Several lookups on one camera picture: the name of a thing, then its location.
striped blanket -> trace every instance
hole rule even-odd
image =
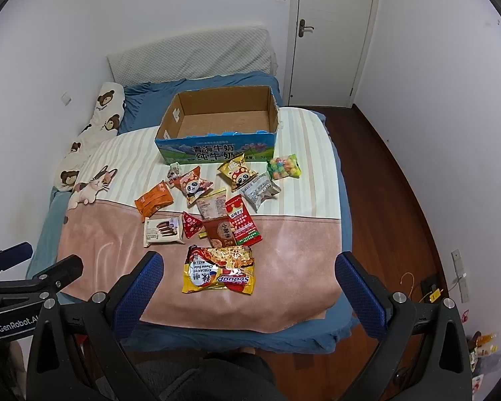
[[[232,291],[182,294],[182,272],[187,246],[151,246],[164,257],[165,275],[142,319],[147,322],[196,328],[252,329],[273,332],[322,315],[338,299],[334,277],[335,256],[341,249],[341,218],[337,171],[332,145],[321,121],[300,108],[279,109],[275,156],[297,154],[300,178],[276,181],[281,193],[266,200],[255,212],[247,204],[263,241],[252,247],[257,282],[252,296]],[[64,292],[87,299],[108,291],[145,253],[143,225],[134,201],[161,180],[164,164],[154,143],[158,128],[119,135],[104,142],[84,164],[77,182],[88,182],[108,165],[117,169],[110,189],[97,195],[92,205],[67,211],[58,260],[71,253],[81,256],[83,276]],[[202,178],[214,188],[228,183],[217,171],[219,164],[202,164]],[[182,166],[182,172],[196,167]],[[252,162],[251,169],[266,171],[266,163]],[[184,195],[174,189],[174,204],[158,212],[163,218],[188,211]],[[195,235],[186,245],[209,246]],[[219,306],[212,306],[214,298]]]

screw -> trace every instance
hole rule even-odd
[[[49,298],[45,301],[45,304],[43,305],[47,309],[52,309],[55,305],[55,300],[53,298]]]
[[[105,299],[106,299],[105,292],[95,292],[91,297],[91,300],[93,300],[95,303],[102,303]]]
[[[455,302],[450,298],[444,298],[444,306],[449,309],[453,309],[455,306]]]
[[[406,301],[406,295],[402,292],[394,292],[393,299],[398,303],[404,303]]]

pink blanket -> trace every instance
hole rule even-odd
[[[179,213],[163,212],[154,218]],[[155,324],[208,329],[276,332],[324,311],[339,298],[334,277],[341,249],[341,221],[288,216],[257,216],[263,240],[252,246],[256,284],[251,296],[229,290],[182,293],[187,247],[209,247],[195,235],[185,244],[143,248],[143,224],[135,208],[96,201],[69,210],[57,259],[77,254],[83,275],[63,291],[84,300],[109,291],[129,273],[147,250],[163,256],[163,280],[142,320]]]

white door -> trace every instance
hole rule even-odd
[[[371,4],[372,0],[299,0],[290,105],[348,105]]]

white wall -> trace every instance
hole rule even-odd
[[[0,12],[0,249],[36,245],[55,167],[113,79],[90,2],[9,0]]]
[[[283,86],[290,0],[99,0],[104,53],[151,39],[226,25],[264,24],[278,60]]]
[[[460,249],[466,334],[501,334],[500,15],[489,0],[380,0],[355,103],[420,201],[449,285]]]

